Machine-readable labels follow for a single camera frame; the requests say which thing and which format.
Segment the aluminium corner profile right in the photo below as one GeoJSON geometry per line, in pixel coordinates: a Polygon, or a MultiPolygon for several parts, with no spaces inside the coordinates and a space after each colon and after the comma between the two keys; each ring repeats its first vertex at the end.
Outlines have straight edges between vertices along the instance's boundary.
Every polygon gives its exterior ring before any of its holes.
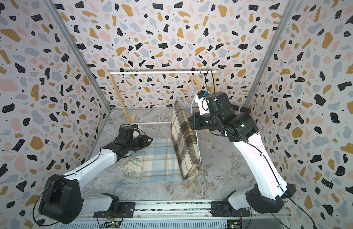
{"type": "Polygon", "coordinates": [[[282,18],[281,18],[281,20],[280,20],[280,22],[278,24],[276,32],[275,32],[275,34],[273,36],[273,39],[272,39],[272,41],[271,41],[271,43],[269,45],[269,48],[268,48],[268,50],[267,50],[267,52],[265,54],[263,62],[261,64],[260,68],[259,68],[259,71],[257,72],[257,76],[256,76],[256,78],[255,78],[255,80],[254,80],[254,82],[253,82],[253,84],[251,86],[251,89],[250,89],[250,91],[248,93],[248,96],[247,96],[247,98],[245,100],[245,103],[244,103],[245,107],[249,107],[251,102],[252,102],[252,100],[253,100],[254,93],[255,93],[256,89],[258,88],[258,84],[259,84],[260,80],[262,79],[263,74],[264,74],[264,72],[266,71],[266,69],[268,67],[268,63],[269,63],[271,57],[273,56],[273,53],[274,53],[274,51],[275,51],[275,49],[277,47],[277,44],[278,44],[278,42],[279,42],[279,40],[280,40],[280,38],[281,38],[281,36],[283,34],[283,31],[284,31],[284,29],[285,29],[285,27],[287,25],[289,17],[291,16],[291,14],[292,14],[297,2],[298,2],[297,0],[289,0],[288,1],[288,4],[287,4],[287,6],[286,6],[286,8],[285,8],[285,10],[283,12],[282,18]]]}

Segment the aluminium corner profile left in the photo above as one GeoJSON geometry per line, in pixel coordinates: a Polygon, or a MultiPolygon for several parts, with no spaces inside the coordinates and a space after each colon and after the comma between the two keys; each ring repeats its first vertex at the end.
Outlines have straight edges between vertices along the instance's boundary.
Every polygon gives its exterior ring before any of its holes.
{"type": "Polygon", "coordinates": [[[99,96],[99,99],[102,103],[102,105],[107,109],[107,111],[110,113],[112,108],[108,104],[103,92],[101,91],[96,79],[93,77],[93,74],[88,67],[88,64],[86,63],[85,59],[83,58],[82,54],[80,53],[78,46],[76,42],[73,40],[71,37],[70,31],[68,30],[67,26],[65,25],[60,13],[58,12],[55,4],[53,1],[42,1],[45,8],[49,12],[50,16],[53,18],[57,28],[59,31],[62,33],[65,41],[67,42],[71,52],[73,53],[75,59],[78,61],[80,68],[85,72],[86,76],[88,77],[93,89],[99,96]]]}

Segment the orange wooden hanger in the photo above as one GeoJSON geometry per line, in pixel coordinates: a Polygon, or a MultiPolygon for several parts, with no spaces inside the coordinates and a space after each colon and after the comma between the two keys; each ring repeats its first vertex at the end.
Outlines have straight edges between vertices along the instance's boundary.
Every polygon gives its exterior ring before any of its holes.
{"type": "Polygon", "coordinates": [[[191,84],[192,84],[192,87],[196,90],[196,91],[201,91],[203,90],[201,84],[200,84],[200,77],[199,76],[190,76],[189,78],[191,84]]]}

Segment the blue plaid scarf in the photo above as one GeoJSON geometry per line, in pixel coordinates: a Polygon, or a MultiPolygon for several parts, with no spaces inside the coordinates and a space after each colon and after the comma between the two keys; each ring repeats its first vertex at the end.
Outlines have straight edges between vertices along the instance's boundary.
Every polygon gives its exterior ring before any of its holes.
{"type": "Polygon", "coordinates": [[[181,143],[172,138],[155,138],[119,166],[125,184],[203,180],[200,151],[195,137],[181,143]]]}

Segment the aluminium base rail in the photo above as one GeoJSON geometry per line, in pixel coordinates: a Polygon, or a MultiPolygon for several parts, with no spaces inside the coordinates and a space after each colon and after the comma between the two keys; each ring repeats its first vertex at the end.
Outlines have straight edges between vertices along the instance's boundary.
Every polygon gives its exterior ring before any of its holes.
{"type": "Polygon", "coordinates": [[[243,229],[294,229],[290,210],[285,205],[278,213],[261,214],[252,208],[224,213],[219,200],[134,201],[121,202],[124,211],[117,216],[79,216],[54,229],[105,229],[108,217],[120,221],[120,229],[227,229],[228,219],[240,219],[243,229]]]}

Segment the green circuit board left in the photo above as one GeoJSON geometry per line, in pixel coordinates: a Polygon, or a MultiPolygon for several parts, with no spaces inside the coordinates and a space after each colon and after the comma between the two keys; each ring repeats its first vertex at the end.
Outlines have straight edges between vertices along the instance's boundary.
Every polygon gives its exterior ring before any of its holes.
{"type": "Polygon", "coordinates": [[[106,229],[119,229],[121,226],[121,222],[120,221],[114,221],[111,217],[107,218],[107,221],[105,222],[106,229]]]}

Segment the wooden clothes rack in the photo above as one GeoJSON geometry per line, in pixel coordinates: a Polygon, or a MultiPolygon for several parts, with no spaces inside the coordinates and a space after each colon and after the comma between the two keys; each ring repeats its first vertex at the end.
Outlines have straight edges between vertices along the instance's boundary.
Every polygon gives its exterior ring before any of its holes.
{"type": "Polygon", "coordinates": [[[128,112],[131,108],[173,108],[176,100],[196,105],[198,91],[192,87],[190,76],[199,76],[203,90],[214,92],[218,70],[109,70],[107,74],[127,122],[134,124],[136,115],[128,112]]]}

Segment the brown plaid scarf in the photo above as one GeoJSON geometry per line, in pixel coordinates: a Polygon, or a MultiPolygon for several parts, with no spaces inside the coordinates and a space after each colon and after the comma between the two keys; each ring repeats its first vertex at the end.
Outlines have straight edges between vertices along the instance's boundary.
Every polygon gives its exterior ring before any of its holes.
{"type": "Polygon", "coordinates": [[[192,129],[183,104],[179,100],[174,103],[171,138],[182,179],[195,180],[199,178],[202,161],[197,134],[192,129]]]}

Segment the aluminium corner profile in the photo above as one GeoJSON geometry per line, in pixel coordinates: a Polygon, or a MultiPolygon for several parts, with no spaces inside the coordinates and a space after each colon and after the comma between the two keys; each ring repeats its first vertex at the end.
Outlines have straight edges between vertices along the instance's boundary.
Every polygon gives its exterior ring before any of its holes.
{"type": "Polygon", "coordinates": [[[257,72],[257,76],[256,76],[256,78],[255,78],[255,80],[254,80],[254,82],[253,82],[253,84],[251,86],[251,89],[250,89],[250,91],[248,93],[248,96],[247,96],[247,98],[245,100],[245,103],[244,103],[245,107],[249,107],[251,102],[252,102],[252,100],[253,100],[254,93],[255,93],[256,89],[258,88],[258,84],[259,84],[260,80],[262,79],[263,74],[264,74],[264,72],[266,71],[266,69],[268,67],[268,63],[269,63],[271,57],[273,56],[273,53],[274,53],[274,51],[275,51],[275,49],[277,47],[277,44],[278,44],[278,42],[279,42],[279,40],[280,40],[280,38],[281,38],[281,36],[283,34],[283,31],[284,31],[284,29],[285,29],[285,27],[287,25],[289,17],[291,16],[291,14],[292,14],[297,2],[298,2],[297,0],[289,0],[288,1],[288,4],[287,4],[287,6],[286,6],[286,8],[285,8],[285,10],[283,12],[282,18],[281,18],[281,20],[280,20],[280,22],[278,24],[276,32],[275,32],[275,34],[273,36],[273,39],[272,39],[272,41],[271,41],[271,43],[269,45],[269,48],[268,48],[268,50],[267,50],[267,52],[265,54],[263,62],[261,64],[260,68],[259,68],[259,71],[257,72]]]}
{"type": "Polygon", "coordinates": [[[107,109],[107,111],[110,113],[112,108],[108,104],[103,92],[101,91],[96,79],[93,77],[93,74],[88,67],[88,64],[86,63],[85,59],[83,58],[82,54],[80,53],[78,46],[76,42],[73,40],[71,37],[70,31],[68,30],[67,26],[65,25],[60,13],[58,12],[55,4],[53,1],[42,1],[45,8],[49,12],[50,16],[53,18],[57,28],[59,31],[62,33],[65,41],[67,42],[71,52],[73,53],[75,59],[78,61],[80,68],[85,72],[86,76],[88,77],[93,89],[99,96],[99,99],[102,103],[102,105],[107,109]]]}

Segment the black microphone on stand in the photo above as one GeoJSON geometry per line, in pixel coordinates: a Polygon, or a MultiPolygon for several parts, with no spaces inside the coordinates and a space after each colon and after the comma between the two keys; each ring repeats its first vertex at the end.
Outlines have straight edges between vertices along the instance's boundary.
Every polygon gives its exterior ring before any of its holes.
{"type": "Polygon", "coordinates": [[[232,108],[235,110],[235,111],[238,111],[240,113],[245,113],[245,114],[250,114],[251,113],[251,109],[248,108],[248,107],[244,107],[244,106],[237,106],[237,105],[231,105],[232,108]]]}

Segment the green circuit board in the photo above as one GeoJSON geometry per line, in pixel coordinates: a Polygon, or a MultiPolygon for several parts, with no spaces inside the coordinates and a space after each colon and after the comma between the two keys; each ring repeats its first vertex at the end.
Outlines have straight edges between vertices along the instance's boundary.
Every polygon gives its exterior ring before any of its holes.
{"type": "Polygon", "coordinates": [[[111,217],[107,218],[107,221],[105,222],[106,229],[119,229],[121,226],[121,222],[120,221],[114,221],[111,217]]]}
{"type": "Polygon", "coordinates": [[[227,229],[242,229],[242,221],[240,219],[228,219],[227,229]]]}

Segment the green circuit board right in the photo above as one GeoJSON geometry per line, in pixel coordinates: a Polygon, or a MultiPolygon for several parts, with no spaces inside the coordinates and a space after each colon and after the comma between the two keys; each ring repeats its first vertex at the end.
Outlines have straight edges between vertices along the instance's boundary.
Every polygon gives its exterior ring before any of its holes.
{"type": "Polygon", "coordinates": [[[228,219],[227,229],[242,229],[242,221],[240,219],[228,219]]]}

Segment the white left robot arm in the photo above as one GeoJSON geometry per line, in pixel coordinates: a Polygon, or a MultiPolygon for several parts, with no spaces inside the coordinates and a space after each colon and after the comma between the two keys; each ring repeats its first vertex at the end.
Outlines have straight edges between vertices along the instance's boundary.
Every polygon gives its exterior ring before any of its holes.
{"type": "Polygon", "coordinates": [[[130,156],[131,152],[136,153],[150,146],[152,142],[153,139],[137,124],[121,125],[115,140],[102,147],[96,156],[70,172],[49,177],[33,208],[55,223],[62,224],[69,224],[78,216],[90,213],[94,217],[123,213],[117,196],[102,193],[99,197],[83,198],[82,189],[105,169],[130,156]]]}

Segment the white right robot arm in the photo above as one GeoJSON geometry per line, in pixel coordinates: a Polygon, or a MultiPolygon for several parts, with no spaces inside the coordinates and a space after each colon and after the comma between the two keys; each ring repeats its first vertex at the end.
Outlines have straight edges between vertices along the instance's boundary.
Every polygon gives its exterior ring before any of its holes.
{"type": "Polygon", "coordinates": [[[182,179],[195,179],[200,173],[196,131],[218,131],[218,136],[227,137],[240,151],[256,180],[246,193],[233,191],[224,199],[226,213],[248,207],[262,214],[278,213],[284,207],[284,199],[291,198],[296,188],[274,168],[250,109],[232,105],[223,92],[200,91],[195,95],[195,103],[199,111],[191,116],[187,116],[181,101],[174,104],[171,133],[182,179]]]}

